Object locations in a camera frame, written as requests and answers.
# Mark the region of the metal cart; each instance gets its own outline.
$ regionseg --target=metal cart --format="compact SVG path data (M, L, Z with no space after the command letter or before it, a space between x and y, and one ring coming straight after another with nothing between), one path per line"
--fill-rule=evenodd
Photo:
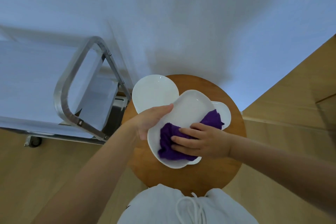
M4 41L0 54L0 127L27 134L25 146L104 144L120 126L131 94L102 38L77 49Z

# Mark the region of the cart handle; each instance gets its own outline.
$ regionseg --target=cart handle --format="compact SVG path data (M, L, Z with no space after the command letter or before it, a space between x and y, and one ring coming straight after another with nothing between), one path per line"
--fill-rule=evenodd
M86 57L89 50L92 48L94 44L97 44L99 48L102 50L104 57L106 58L108 64L110 65L113 73L115 74L120 86L122 87L128 101L131 100L131 94L129 93L128 89L125 86L125 82L122 79L117 66L111 56L110 50L107 48L105 41L98 36L92 36L87 38L82 45L77 49L77 51L73 54L72 59L70 60L69 64L67 65L66 69L62 73L61 77L59 78L58 82L56 83L55 91L54 91L54 105L57 114L61 117L64 121L68 122L74 127L78 127L101 141L106 141L108 136L105 135L102 131L94 128L90 124L86 123L79 117L75 116L69 108L68 104L68 94L71 83L73 82L80 66L84 58Z

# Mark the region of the white pants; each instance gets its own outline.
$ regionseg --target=white pants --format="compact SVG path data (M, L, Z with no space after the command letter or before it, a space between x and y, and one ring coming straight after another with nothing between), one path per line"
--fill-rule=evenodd
M144 190L128 204L118 224L180 223L176 215L177 210L184 223L193 223L187 212L188 208L193 209L191 201L181 201L178 209L175 208L177 201L182 197L184 195L180 190L172 189L162 184ZM204 197L198 197L196 201L202 205L206 223L208 224L258 224L244 207L221 189L211 189Z

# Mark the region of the hand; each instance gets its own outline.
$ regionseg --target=hand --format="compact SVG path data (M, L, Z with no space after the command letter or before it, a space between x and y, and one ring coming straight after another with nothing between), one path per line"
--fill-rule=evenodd
M152 107L132 118L130 121L136 126L140 139L147 140L148 130L155 126L163 116L170 113L173 108L173 104Z
M198 138L198 140L173 136L171 140L177 143L177 145L174 144L171 147L173 150L191 156L211 158L230 157L233 142L239 137L201 123L193 123L190 128L180 128L179 131Z

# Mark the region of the person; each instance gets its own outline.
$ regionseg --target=person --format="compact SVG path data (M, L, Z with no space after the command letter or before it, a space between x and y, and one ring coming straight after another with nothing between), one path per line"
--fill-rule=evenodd
M33 223L97 223L138 140L173 105L150 108L124 123L44 206ZM173 137L176 151L204 158L230 157L262 172L302 199L335 216L336 167L278 150L200 123L181 128L196 139ZM185 197L161 184L138 194L118 223L257 223L221 189Z

